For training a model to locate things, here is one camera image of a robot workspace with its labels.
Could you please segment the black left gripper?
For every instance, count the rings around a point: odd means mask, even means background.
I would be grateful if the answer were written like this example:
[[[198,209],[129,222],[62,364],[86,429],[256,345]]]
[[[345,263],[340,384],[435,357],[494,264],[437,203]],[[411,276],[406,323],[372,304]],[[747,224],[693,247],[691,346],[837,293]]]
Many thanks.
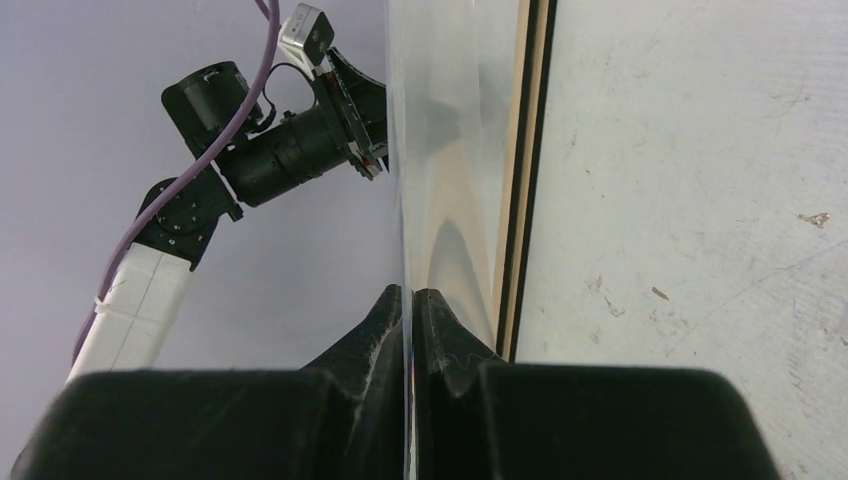
[[[327,54],[335,73],[312,82],[316,105],[218,156],[239,201],[259,206],[345,163],[368,180],[388,168],[385,85],[336,47]]]

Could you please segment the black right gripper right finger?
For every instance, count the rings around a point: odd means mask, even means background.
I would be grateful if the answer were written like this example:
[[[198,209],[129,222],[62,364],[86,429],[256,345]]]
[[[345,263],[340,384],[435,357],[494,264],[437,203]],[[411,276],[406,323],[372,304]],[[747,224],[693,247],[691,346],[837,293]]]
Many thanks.
[[[412,299],[421,479],[775,479],[747,404],[693,369],[512,364]]]

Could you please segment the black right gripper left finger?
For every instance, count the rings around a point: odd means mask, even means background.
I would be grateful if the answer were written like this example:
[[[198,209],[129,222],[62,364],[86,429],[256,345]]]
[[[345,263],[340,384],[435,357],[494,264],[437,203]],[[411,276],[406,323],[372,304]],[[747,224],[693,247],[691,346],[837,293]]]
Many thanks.
[[[83,375],[53,401],[13,479],[400,479],[402,293],[297,370]]]

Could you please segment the clear glass pane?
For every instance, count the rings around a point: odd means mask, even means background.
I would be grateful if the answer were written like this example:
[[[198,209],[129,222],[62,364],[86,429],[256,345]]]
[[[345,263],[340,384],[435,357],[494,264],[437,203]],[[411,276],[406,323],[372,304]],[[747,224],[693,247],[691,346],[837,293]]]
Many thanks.
[[[392,1],[387,6],[390,152],[403,251],[404,475],[427,476],[417,307],[440,294],[486,350],[500,323],[505,231],[525,62],[539,1]]]

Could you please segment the wooden picture frame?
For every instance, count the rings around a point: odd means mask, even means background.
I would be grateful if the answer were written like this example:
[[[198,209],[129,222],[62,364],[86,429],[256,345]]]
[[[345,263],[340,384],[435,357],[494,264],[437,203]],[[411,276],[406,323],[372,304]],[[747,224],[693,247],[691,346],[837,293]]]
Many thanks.
[[[521,1],[493,271],[495,351],[513,363],[521,325],[548,96],[556,1]]]

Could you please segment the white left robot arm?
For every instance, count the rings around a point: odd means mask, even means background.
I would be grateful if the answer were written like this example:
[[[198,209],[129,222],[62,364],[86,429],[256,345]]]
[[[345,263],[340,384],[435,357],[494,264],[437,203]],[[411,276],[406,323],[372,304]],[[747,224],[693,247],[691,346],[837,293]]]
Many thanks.
[[[245,207],[344,164],[366,179],[387,170],[386,87],[336,49],[327,58],[306,74],[314,102],[299,113],[263,112],[264,79],[248,85],[231,61],[163,91],[195,161],[147,193],[77,341],[71,378],[153,365],[222,217],[239,220]]]

